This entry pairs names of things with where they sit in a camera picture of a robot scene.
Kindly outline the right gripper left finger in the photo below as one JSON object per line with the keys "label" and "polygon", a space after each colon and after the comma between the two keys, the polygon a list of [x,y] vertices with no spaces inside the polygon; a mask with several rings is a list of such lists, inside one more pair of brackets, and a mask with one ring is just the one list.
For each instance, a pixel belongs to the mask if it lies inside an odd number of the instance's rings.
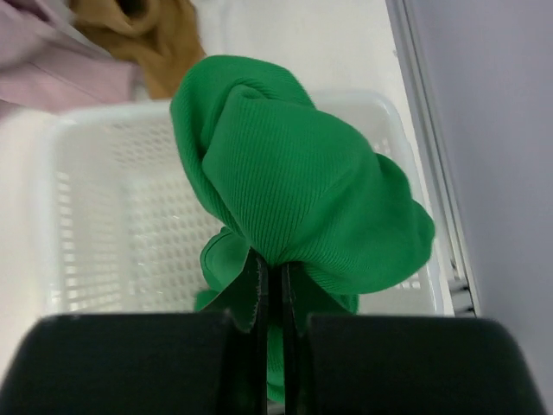
{"label": "right gripper left finger", "polygon": [[46,316],[1,386],[4,414],[264,414],[268,267],[250,252],[207,307]]}

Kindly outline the mauve pink tank top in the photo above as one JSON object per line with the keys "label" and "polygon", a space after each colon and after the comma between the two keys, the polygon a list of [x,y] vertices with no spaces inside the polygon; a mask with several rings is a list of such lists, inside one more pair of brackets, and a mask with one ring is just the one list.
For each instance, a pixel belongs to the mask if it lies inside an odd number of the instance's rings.
{"label": "mauve pink tank top", "polygon": [[113,59],[73,25],[68,1],[1,2],[1,116],[130,101],[137,67]]}

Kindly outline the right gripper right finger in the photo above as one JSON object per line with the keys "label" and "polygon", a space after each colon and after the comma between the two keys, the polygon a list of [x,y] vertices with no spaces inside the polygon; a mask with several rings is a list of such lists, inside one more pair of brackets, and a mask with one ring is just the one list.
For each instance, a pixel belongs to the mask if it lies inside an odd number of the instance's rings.
{"label": "right gripper right finger", "polygon": [[347,313],[299,265],[281,271],[288,414],[543,414],[495,321]]}

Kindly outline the green tank top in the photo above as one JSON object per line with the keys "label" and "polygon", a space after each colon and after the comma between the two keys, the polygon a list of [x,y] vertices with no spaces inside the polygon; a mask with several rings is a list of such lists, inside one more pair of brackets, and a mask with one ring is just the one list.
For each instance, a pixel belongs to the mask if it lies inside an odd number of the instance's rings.
{"label": "green tank top", "polygon": [[286,68],[215,55],[196,63],[170,105],[181,163],[222,223],[204,246],[205,308],[249,251],[289,262],[350,313],[400,284],[432,253],[435,225],[406,174],[348,123],[318,110]]}

